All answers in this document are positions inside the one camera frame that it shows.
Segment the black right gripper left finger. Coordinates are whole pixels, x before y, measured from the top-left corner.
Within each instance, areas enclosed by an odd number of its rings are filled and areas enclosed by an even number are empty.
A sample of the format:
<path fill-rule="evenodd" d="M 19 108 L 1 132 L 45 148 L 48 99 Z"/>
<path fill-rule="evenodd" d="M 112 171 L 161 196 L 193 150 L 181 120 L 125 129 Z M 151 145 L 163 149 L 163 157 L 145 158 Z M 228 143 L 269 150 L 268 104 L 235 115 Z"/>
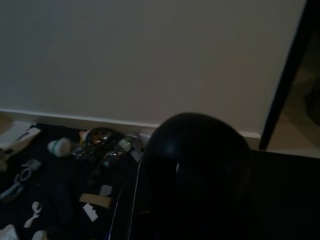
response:
<path fill-rule="evenodd" d="M 151 135 L 144 155 L 142 167 L 150 187 L 150 214 L 154 240 L 177 240 L 175 213 L 175 129 L 176 118 L 162 123 Z"/>

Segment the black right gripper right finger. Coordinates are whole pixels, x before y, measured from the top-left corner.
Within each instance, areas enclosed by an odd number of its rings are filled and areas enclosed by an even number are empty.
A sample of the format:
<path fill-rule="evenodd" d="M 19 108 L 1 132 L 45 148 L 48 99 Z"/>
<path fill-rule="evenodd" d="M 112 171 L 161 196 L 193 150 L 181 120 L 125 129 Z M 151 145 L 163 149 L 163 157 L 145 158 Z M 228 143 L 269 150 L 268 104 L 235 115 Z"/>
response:
<path fill-rule="evenodd" d="M 248 240 L 240 201 L 250 175 L 245 139 L 216 118 L 177 117 L 175 233 L 179 240 Z"/>

